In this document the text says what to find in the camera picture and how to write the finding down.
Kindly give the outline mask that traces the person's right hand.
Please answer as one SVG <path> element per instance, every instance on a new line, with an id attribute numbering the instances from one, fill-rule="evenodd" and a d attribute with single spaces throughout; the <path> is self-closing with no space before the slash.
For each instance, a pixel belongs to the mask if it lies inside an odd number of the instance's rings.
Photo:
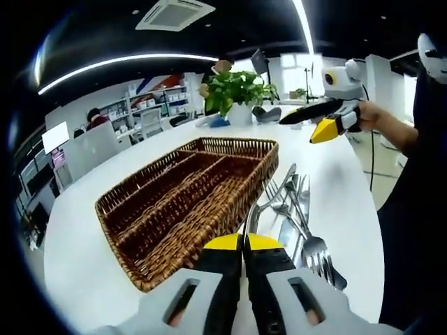
<path id="1" fill-rule="evenodd" d="M 380 131 L 383 116 L 386 111 L 371 101 L 360 101 L 358 104 L 360 116 L 358 117 L 359 127 L 363 131 Z"/>

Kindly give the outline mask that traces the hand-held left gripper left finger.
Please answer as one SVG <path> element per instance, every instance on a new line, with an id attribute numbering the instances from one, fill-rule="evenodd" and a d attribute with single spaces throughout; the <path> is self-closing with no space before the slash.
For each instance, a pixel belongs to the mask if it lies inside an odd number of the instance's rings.
<path id="1" fill-rule="evenodd" d="M 230 334 L 240 300 L 241 234 L 208 242 L 191 269 L 176 271 L 140 300 L 138 334 Z"/>

